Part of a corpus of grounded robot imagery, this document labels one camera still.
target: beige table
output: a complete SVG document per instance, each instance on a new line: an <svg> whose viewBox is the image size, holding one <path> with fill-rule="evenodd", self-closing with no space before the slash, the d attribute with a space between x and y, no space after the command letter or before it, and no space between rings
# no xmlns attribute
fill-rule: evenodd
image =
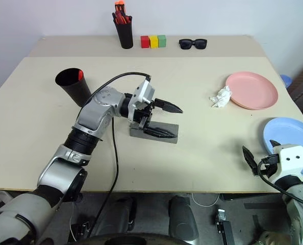
<svg viewBox="0 0 303 245"><path fill-rule="evenodd" d="M221 47L232 43L233 39L235 49L241 50L243 56ZM85 57L73 50L78 40L86 45L86 48L78 46ZM96 46L91 48L89 43L93 40ZM156 109L153 115L153 120L180 125L177 144L130 137L126 119L116 118L120 165L116 191L274 191L253 177L243 160L241 147L247 146L256 159L260 159L267 154L262 143L264 125L280 116L303 121L303 115L252 38L209 37L209 46L204 51L194 48L182 51L177 47L178 37L169 38L168 47L158 50L139 47L122 50L111 40L116 39L57 37L41 40L1 87L0 189L35 188L39 174L66 139L79 111L55 84L55 75L63 69L78 67L84 71L91 90L126 71L151 74L155 97L173 102L184 111L171 114ZM64 44L60 48L63 51L54 46L56 42ZM48 57L53 53L59 57ZM278 90L278 102L259 111L246 110L232 102L225 108L211 108L209 97L223 87L228 75L242 70L268 78ZM141 81L142 77L131 76L112 86L121 92L132 92ZM85 191L108 190L113 181L115 159L111 127L103 140L97 144L86 167Z"/></svg>

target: white tissue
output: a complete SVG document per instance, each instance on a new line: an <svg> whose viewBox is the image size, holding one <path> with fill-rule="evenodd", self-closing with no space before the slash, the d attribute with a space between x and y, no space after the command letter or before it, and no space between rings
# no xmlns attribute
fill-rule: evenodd
<svg viewBox="0 0 303 245"><path fill-rule="evenodd" d="M215 103L212 107L224 107L229 102L231 95L232 91L228 86L225 86L216 97L210 97L209 100Z"/></svg>

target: white wall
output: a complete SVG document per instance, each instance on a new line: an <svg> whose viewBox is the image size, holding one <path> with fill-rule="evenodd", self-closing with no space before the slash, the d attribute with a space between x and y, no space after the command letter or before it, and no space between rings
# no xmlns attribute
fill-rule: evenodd
<svg viewBox="0 0 303 245"><path fill-rule="evenodd" d="M116 34L114 0L0 0L0 86L47 35ZM254 36L281 74L303 68L303 0L126 0L141 34Z"/></svg>

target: yellow block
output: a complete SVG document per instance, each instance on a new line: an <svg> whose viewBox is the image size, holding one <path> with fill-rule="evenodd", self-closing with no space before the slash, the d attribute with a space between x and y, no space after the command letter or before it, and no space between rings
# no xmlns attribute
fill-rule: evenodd
<svg viewBox="0 0 303 245"><path fill-rule="evenodd" d="M149 46L151 48L158 47L158 38L157 38L157 36L149 36Z"/></svg>

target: black cup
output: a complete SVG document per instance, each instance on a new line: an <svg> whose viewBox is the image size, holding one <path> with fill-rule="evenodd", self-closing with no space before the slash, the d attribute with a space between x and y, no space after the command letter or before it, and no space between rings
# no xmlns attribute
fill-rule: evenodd
<svg viewBox="0 0 303 245"><path fill-rule="evenodd" d="M60 85L80 107L82 107L91 96L84 73L78 68L69 68L61 71L55 77L55 82L57 85Z"/></svg>
<svg viewBox="0 0 303 245"><path fill-rule="evenodd" d="M114 22L117 34L120 39L121 47L125 49L133 47L131 19L132 17L130 18L130 23L127 24L117 24Z"/></svg>

